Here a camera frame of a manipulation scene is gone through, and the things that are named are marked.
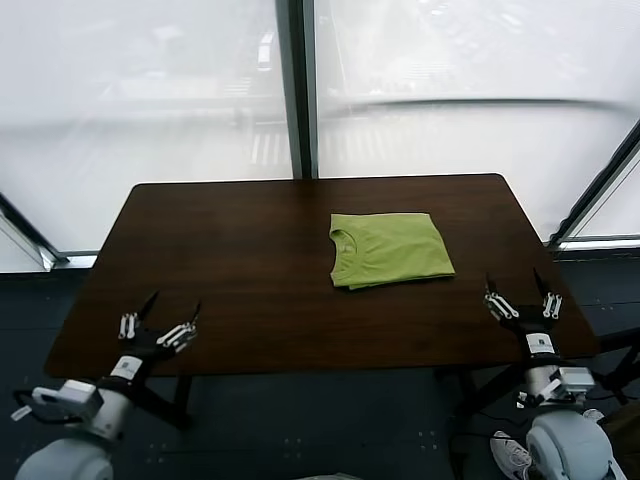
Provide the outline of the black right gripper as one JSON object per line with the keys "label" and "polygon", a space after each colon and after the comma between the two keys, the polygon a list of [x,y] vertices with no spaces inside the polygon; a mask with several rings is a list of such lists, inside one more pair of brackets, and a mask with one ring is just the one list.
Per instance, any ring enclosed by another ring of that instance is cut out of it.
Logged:
{"label": "black right gripper", "polygon": [[551,289],[536,269],[533,274],[542,297],[542,308],[535,305],[515,308],[499,293],[492,277],[485,275],[484,304],[501,321],[501,326],[515,335],[522,359],[556,355],[551,337],[555,321],[551,318],[559,317],[563,303],[563,297]]}

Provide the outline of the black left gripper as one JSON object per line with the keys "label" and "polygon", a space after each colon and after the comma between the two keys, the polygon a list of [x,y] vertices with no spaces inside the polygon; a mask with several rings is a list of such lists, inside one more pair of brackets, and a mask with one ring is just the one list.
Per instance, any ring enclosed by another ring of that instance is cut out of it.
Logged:
{"label": "black left gripper", "polygon": [[133,395],[146,387],[153,370],[182,352],[197,336],[197,322],[202,302],[199,301],[191,318],[172,329],[161,332],[143,329],[136,333],[154,307],[159,292],[152,293],[142,307],[121,315],[118,339],[124,340],[122,351],[110,374],[99,380],[99,388]]}

